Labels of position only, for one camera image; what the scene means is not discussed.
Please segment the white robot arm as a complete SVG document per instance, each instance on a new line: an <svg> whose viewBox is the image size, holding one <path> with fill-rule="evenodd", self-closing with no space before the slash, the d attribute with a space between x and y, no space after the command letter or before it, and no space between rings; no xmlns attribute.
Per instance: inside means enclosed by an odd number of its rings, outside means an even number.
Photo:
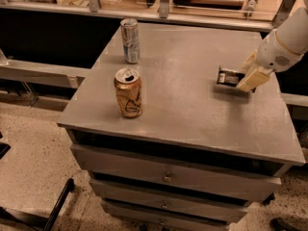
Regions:
<svg viewBox="0 0 308 231"><path fill-rule="evenodd" d="M297 64L308 51L308 0L278 28L273 29L242 66L243 79L236 88L251 91L265 84L273 72Z"/></svg>

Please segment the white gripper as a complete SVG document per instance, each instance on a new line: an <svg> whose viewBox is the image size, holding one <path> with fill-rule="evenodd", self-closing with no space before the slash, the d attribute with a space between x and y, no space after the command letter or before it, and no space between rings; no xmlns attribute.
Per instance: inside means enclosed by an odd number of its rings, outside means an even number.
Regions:
<svg viewBox="0 0 308 231"><path fill-rule="evenodd" d="M273 30L241 66L241 72L245 75L236 88L245 92L254 90L270 79L271 69L275 72L286 71L302 57L303 37L295 34L283 36Z"/></svg>

